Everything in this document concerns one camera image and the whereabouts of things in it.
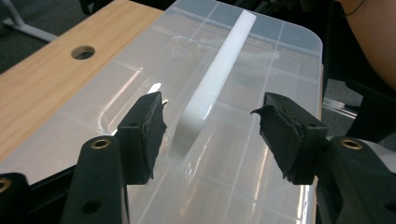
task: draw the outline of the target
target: wooden table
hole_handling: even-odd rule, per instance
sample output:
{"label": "wooden table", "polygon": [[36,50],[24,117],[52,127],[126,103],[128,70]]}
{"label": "wooden table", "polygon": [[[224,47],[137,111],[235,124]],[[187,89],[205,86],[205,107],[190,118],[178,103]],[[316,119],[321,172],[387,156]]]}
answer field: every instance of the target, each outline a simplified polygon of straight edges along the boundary
{"label": "wooden table", "polygon": [[[95,76],[162,11],[116,0],[0,76],[0,161]],[[94,55],[71,54],[91,46]]]}

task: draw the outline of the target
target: clear plastic container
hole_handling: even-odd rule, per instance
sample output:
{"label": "clear plastic container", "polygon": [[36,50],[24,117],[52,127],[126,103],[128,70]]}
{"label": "clear plastic container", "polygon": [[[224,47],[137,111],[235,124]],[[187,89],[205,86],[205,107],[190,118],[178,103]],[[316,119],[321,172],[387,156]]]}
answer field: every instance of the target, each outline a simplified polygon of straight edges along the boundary
{"label": "clear plastic container", "polygon": [[131,223],[313,222],[315,190],[282,179],[259,136],[260,118],[249,114],[271,91],[319,116],[322,45],[305,28],[257,15],[197,140],[186,154],[170,148],[183,109],[241,12],[211,0],[176,1],[0,172],[24,173],[35,183],[74,165],[85,141],[112,134],[135,101],[161,83],[168,129],[154,180],[128,187]]}

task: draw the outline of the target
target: person's arm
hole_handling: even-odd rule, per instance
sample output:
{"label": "person's arm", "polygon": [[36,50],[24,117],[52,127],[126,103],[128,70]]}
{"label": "person's arm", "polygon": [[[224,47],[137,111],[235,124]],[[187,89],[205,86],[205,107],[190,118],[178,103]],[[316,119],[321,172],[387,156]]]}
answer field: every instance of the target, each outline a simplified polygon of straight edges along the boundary
{"label": "person's arm", "polygon": [[370,65],[396,90],[396,0],[338,2]]}

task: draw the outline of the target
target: white plastic stick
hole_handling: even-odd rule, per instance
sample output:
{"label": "white plastic stick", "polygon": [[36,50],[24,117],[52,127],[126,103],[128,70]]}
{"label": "white plastic stick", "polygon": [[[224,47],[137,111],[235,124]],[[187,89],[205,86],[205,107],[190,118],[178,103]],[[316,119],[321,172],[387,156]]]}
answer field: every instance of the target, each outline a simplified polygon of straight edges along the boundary
{"label": "white plastic stick", "polygon": [[256,16],[246,10],[239,16],[187,104],[177,124],[171,151],[184,157],[192,147],[204,126],[206,116],[219,97],[255,20]]}

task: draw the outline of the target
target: black chair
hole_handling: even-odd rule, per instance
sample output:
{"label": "black chair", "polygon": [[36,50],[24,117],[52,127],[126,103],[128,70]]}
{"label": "black chair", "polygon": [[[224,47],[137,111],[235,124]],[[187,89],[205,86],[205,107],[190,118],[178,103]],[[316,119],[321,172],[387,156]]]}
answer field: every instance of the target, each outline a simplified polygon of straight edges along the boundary
{"label": "black chair", "polygon": [[340,15],[341,6],[330,8],[326,38],[324,85],[327,78],[345,81],[363,99],[346,136],[379,142],[396,131],[396,91],[376,74]]}

